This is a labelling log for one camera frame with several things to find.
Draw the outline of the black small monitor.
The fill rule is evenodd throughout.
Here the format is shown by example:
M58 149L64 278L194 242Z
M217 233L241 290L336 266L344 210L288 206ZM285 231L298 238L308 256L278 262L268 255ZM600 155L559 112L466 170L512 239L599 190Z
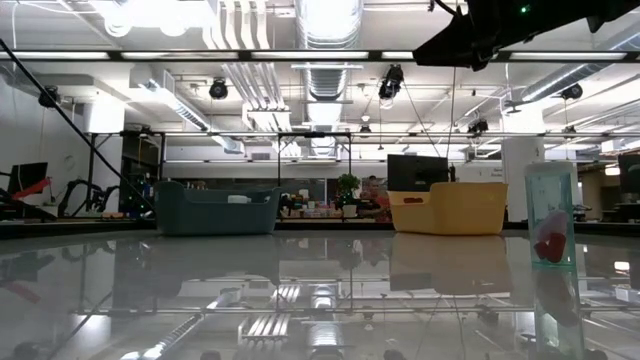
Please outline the black small monitor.
M14 195L47 177L47 162L36 162L13 165L10 176L8 193Z

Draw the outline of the white pillar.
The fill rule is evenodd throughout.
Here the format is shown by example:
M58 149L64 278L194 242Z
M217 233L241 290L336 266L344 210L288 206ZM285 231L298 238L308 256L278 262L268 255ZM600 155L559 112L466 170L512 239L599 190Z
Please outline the white pillar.
M503 180L508 185L507 219L521 222L527 219L525 168L545 159L545 132L543 115L540 110L520 110L505 113L502 130L511 133L501 144Z

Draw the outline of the green bottle with red pills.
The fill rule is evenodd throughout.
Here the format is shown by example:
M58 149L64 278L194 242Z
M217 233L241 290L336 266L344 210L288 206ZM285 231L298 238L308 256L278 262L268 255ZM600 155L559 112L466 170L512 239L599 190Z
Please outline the green bottle with red pills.
M574 164L539 162L525 169L525 191L532 263L574 267Z

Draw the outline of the teal plastic bin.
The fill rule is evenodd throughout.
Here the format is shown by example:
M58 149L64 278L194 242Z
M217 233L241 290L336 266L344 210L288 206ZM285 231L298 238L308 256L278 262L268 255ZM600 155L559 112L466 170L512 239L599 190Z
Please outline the teal plastic bin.
M228 203L229 195L251 198ZM157 228L165 236L262 235L271 233L279 214L281 190L193 189L175 181L154 187Z

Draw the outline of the green potted plant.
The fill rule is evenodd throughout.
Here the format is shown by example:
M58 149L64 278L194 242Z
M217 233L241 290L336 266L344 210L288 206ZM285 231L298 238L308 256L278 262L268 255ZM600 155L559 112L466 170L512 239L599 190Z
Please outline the green potted plant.
M355 196L360 187L360 180L353 174L342 174L337 179L337 203L344 218L357 216L358 201Z

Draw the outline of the silver ventilation duct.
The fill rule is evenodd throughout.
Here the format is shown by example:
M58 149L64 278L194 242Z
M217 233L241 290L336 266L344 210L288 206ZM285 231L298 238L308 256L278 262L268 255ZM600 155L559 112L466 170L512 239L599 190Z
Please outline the silver ventilation duct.
M295 0L297 46L352 50L359 44L363 0ZM306 116L314 132L335 132L349 71L344 63L308 63L303 70Z

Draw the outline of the black monitor with dim screen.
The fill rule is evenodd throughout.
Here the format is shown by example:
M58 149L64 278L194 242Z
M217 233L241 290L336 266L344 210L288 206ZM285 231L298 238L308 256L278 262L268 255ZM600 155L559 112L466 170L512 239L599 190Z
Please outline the black monitor with dim screen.
M640 194L640 154L621 154L618 165L621 192Z

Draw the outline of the red bar-shaped object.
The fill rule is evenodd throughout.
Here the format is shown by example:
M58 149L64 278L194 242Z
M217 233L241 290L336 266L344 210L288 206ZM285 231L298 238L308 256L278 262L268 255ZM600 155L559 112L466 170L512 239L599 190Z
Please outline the red bar-shaped object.
M51 181L49 178L45 178L39 182L37 182L36 184L18 192L15 193L13 195L14 199L22 199L31 195L34 195L36 193L41 193L46 187L48 187L50 185Z

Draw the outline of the yellow plastic bin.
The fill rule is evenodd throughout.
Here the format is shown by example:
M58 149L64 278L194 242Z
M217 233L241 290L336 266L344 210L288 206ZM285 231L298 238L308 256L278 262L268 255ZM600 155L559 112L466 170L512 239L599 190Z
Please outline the yellow plastic bin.
M499 235L503 229L508 185L441 182L429 192L389 191L393 225L398 232L440 236ZM417 197L421 204L404 204Z

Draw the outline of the black aluminium rig frame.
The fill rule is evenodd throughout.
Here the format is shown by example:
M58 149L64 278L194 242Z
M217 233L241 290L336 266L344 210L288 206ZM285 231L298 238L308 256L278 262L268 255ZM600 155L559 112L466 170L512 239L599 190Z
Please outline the black aluminium rig frame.
M412 63L412 53L402 50L17 50L0 51L0 62L10 61L39 86L26 68L27 62L125 62L125 63L311 63L364 64ZM640 51L500 51L490 58L492 63L565 63L565 64L635 64ZM18 239L73 233L107 232L96 222L0 224L0 239Z

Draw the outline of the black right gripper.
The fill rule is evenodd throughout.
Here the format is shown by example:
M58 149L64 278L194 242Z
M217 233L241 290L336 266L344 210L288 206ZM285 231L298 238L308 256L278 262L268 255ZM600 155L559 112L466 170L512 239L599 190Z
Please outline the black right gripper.
M413 51L418 66L484 69L488 59L477 50L494 51L531 41L545 32L551 0L466 0L467 12L456 15L439 33Z

